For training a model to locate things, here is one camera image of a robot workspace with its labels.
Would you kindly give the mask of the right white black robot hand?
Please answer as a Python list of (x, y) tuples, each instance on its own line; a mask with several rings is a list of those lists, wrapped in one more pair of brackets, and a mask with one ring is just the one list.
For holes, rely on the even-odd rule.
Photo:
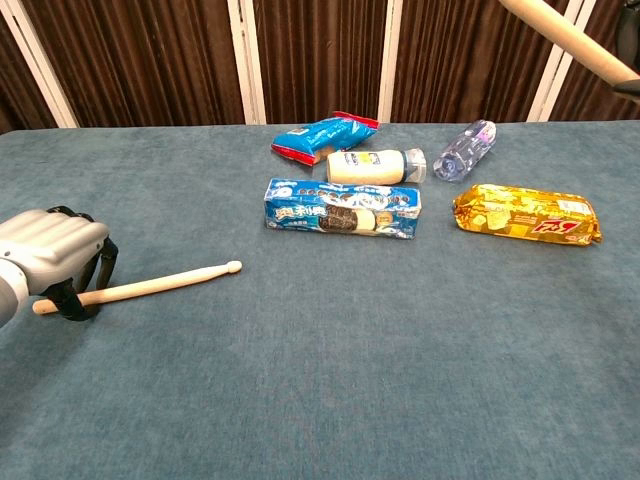
[[(636, 73), (639, 73), (639, 21), (639, 0), (624, 1), (616, 25), (616, 55)], [(634, 101), (639, 100), (639, 80), (624, 81), (613, 90)]]

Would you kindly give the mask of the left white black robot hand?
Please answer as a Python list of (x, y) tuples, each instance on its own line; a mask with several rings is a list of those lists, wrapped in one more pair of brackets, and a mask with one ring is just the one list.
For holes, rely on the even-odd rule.
[(107, 287), (118, 256), (109, 228), (66, 206), (33, 209), (1, 224), (1, 323), (8, 323), (31, 296), (53, 302), (66, 319), (94, 317), (79, 295), (90, 281)]

